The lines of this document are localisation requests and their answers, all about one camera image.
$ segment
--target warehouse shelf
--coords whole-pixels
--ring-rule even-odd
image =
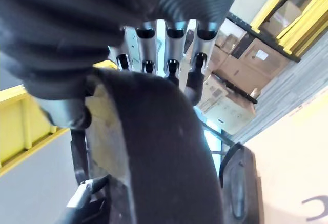
[[[117,69],[109,60],[95,67]],[[67,131],[47,121],[23,85],[0,91],[0,114],[0,176]]]
[[[268,19],[281,0],[267,0],[251,22],[252,29],[260,32],[260,26]],[[276,37],[283,50],[300,57],[327,29],[328,0],[311,0],[302,14],[293,20]]]

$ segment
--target gray floor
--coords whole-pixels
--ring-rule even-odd
[[[328,85],[328,33],[262,91],[256,105],[257,117],[231,137],[245,143],[256,134],[301,105]]]

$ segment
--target yellow frame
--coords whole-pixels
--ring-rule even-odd
[[[259,33],[259,27],[280,0],[267,0],[251,22],[252,29]]]

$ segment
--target metal rod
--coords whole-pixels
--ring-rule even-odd
[[[227,153],[225,151],[211,151],[211,154],[225,156]]]
[[[230,140],[229,138],[225,137],[223,134],[219,133],[218,131],[214,130],[213,128],[209,127],[206,123],[204,123],[202,120],[200,120],[203,127],[213,133],[216,137],[218,137],[223,143],[225,143],[228,146],[233,146],[235,143]]]

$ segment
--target white label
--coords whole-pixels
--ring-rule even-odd
[[[258,57],[259,59],[262,59],[262,61],[264,61],[269,54],[267,54],[266,52],[262,51],[262,50],[258,50],[258,52],[256,53],[256,57]]]

